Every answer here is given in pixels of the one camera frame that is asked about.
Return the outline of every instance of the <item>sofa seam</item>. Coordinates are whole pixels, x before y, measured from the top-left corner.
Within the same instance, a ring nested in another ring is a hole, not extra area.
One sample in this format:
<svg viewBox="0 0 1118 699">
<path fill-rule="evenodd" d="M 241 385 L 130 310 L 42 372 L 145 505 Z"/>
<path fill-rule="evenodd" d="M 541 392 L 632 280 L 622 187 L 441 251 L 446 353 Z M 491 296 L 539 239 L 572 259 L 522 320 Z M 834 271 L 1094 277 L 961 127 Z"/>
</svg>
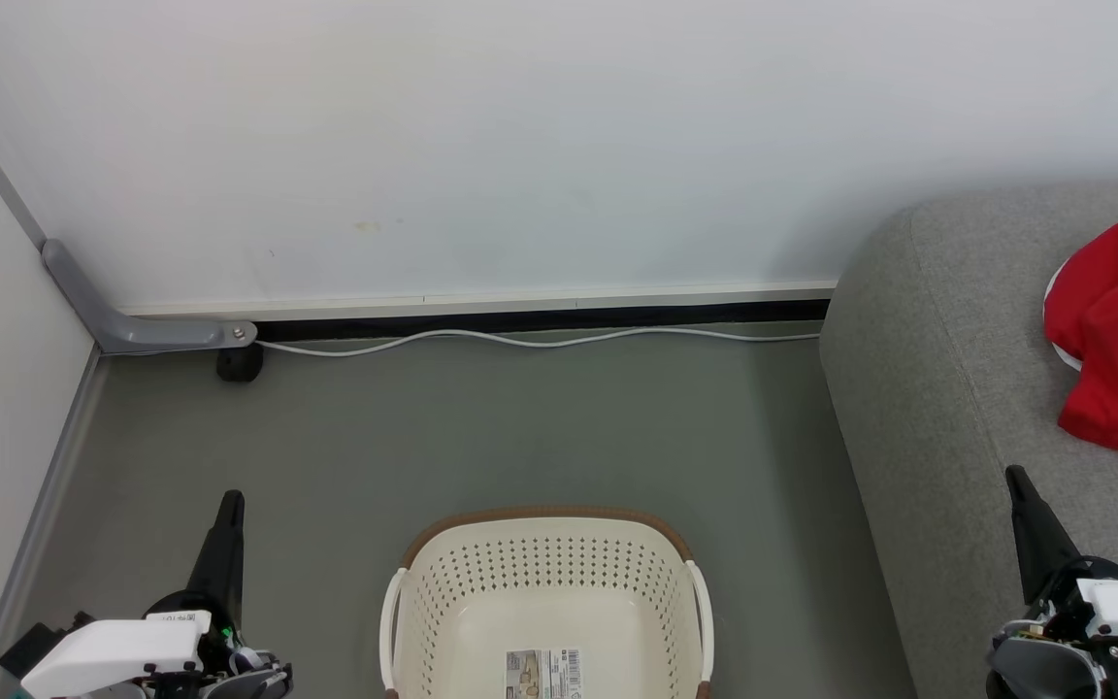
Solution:
<svg viewBox="0 0 1118 699">
<path fill-rule="evenodd" d="M 966 396 L 968 402 L 972 403 L 973 408 L 973 419 L 977 424 L 977 434 L 982 437 L 982 448 L 985 448 L 986 455 L 993 457 L 998 465 L 1004 464 L 1003 454 L 998 451 L 998 444 L 989 434 L 988 425 L 986 425 L 985 416 L 982 415 L 982 403 L 977 398 L 977 390 L 973 380 L 968 377 L 968 371 L 966 370 L 966 365 L 964 365 L 964 356 L 960 353 L 959 346 L 951 337 L 951 330 L 946 323 L 944 314 L 940 312 L 939 304 L 935 297 L 935 287 L 930 280 L 930 273 L 926 265 L 922 265 L 922 256 L 917 251 L 917 238 L 913 230 L 913 223 L 916 220 L 918 211 L 922 210 L 922 207 L 915 207 L 912 211 L 908 214 L 908 221 L 904 226 L 904 236 L 908 239 L 909 251 L 913 254 L 913 263 L 917 265 L 917 271 L 920 273 L 920 278 L 922 278 L 922 289 L 926 292 L 926 297 L 929 300 L 930 309 L 935 313 L 935 318 L 939 323 L 939 327 L 944 329 L 944 338 L 946 347 L 948 347 L 948 353 L 950 358 L 955 361 L 955 370 L 960 377 L 960 384 L 966 390 Z"/>
</svg>

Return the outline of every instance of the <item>basket bottom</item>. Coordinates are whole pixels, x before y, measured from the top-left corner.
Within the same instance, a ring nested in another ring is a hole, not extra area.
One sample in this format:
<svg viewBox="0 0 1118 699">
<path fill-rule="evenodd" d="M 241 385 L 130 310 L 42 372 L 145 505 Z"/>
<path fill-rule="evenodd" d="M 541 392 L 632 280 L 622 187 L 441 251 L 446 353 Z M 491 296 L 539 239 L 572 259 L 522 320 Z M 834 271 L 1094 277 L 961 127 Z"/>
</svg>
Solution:
<svg viewBox="0 0 1118 699">
<path fill-rule="evenodd" d="M 551 587 L 461 602 L 438 634 L 434 696 L 504 696 L 509 651 L 563 648 L 581 653 L 582 687 L 572 699 L 688 698 L 695 690 L 673 691 L 657 612 L 634 594 Z"/>
</svg>

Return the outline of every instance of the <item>gray metal bracket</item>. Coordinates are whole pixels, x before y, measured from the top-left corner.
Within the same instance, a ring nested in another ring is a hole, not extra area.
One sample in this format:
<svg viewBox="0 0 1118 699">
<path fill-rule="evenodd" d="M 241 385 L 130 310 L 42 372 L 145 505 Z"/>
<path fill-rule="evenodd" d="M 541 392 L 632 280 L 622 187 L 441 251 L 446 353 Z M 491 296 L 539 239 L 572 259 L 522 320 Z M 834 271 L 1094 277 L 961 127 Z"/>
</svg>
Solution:
<svg viewBox="0 0 1118 699">
<path fill-rule="evenodd" d="M 247 347 L 257 340 L 257 327 L 244 321 L 161 321 L 120 313 L 103 300 L 58 239 L 46 239 L 40 259 L 103 355 L 222 350 Z"/>
</svg>

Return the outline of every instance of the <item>gray floor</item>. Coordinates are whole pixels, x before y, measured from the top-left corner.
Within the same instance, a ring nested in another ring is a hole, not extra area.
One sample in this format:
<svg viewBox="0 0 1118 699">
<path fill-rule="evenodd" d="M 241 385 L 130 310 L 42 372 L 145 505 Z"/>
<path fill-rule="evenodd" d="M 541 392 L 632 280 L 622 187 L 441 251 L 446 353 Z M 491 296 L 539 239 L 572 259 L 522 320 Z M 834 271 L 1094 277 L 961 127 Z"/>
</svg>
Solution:
<svg viewBox="0 0 1118 699">
<path fill-rule="evenodd" d="M 718 696 L 913 695 L 814 341 L 423 341 L 271 353 L 247 386 L 206 355 L 113 359 L 26 618 L 141 614 L 186 583 L 229 488 L 246 636 L 296 665 L 301 698 L 380 696 L 378 611 L 408 541 L 505 504 L 678 528 L 710 582 Z"/>
</svg>

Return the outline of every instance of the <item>black strip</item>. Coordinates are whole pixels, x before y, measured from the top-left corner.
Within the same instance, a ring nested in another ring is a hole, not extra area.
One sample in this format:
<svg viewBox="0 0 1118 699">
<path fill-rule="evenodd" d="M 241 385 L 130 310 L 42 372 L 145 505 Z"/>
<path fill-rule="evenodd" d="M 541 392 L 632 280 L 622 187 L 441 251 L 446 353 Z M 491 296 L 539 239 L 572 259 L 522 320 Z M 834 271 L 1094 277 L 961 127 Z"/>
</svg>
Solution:
<svg viewBox="0 0 1118 699">
<path fill-rule="evenodd" d="M 813 301 L 762 301 L 758 304 L 650 305 L 639 309 L 580 309 L 524 313 L 467 313 L 409 315 L 394 319 L 334 321 L 274 321 L 257 323 L 257 338 L 267 342 L 358 340 L 366 337 L 405 337 L 429 330 L 529 332 L 586 330 L 587 328 L 674 327 L 698 323 L 821 321 L 824 297 Z"/>
</svg>

